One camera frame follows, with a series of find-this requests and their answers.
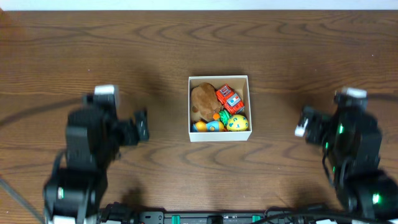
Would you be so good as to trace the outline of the brown plush toy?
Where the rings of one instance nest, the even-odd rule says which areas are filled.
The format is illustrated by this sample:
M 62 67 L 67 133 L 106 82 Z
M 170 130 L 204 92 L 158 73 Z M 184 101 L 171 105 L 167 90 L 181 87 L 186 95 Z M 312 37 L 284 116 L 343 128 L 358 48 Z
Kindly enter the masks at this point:
M 213 115 L 223 109 L 218 101 L 215 88 L 209 83 L 201 83 L 191 92 L 191 117 L 193 121 L 212 121 Z

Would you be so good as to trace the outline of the yellow duck toy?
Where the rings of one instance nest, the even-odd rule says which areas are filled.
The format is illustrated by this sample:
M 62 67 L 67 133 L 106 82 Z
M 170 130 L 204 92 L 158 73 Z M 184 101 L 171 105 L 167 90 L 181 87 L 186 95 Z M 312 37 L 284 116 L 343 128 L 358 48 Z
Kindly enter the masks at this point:
M 191 132 L 193 133 L 209 133 L 209 132 L 225 132 L 227 129 L 221 121 L 198 121 L 192 125 Z

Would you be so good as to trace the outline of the green spinning top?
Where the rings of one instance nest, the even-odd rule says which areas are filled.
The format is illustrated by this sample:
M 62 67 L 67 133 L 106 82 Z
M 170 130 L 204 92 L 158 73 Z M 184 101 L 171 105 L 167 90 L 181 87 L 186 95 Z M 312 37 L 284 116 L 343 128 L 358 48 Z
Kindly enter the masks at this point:
M 220 116 L 219 120 L 223 123 L 224 126 L 227 126 L 228 120 L 230 119 L 230 117 L 232 117 L 232 115 L 227 110 L 222 110 L 218 114 Z

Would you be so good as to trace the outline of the red toy truck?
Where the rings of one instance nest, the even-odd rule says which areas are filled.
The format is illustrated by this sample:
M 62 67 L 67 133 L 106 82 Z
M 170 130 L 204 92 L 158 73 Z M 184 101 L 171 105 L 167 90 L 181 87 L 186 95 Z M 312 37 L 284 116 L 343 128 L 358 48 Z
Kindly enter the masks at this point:
M 225 84 L 216 91 L 218 101 L 231 115 L 239 114 L 244 110 L 244 103 L 240 96 Z

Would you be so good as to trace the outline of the yellow letter ball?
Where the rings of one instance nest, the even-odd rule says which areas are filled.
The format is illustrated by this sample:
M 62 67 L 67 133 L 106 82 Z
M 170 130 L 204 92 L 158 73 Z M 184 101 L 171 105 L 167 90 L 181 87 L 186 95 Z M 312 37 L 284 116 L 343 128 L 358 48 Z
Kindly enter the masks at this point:
M 245 116 L 235 114 L 227 122 L 226 128 L 228 131 L 246 131 L 249 123 Z

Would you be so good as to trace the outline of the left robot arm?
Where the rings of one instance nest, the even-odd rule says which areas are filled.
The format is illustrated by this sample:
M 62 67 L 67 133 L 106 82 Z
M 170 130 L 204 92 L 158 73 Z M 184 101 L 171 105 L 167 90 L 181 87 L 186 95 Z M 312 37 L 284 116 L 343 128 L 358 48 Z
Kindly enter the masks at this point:
M 44 186 L 46 223 L 96 223 L 107 189 L 107 170 L 120 147 L 149 139 L 146 109 L 131 119 L 117 116 L 114 94 L 87 94 L 82 107 L 68 114 L 66 149 L 54 161 Z

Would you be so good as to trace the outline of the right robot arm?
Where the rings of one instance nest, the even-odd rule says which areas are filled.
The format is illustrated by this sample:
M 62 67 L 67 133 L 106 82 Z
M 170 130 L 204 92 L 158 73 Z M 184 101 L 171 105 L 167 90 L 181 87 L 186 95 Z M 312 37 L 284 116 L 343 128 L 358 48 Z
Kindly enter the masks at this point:
M 397 183 L 379 168 L 382 132 L 366 94 L 336 93 L 334 114 L 304 106 L 295 135 L 322 147 L 322 166 L 343 208 L 377 221 L 397 219 Z

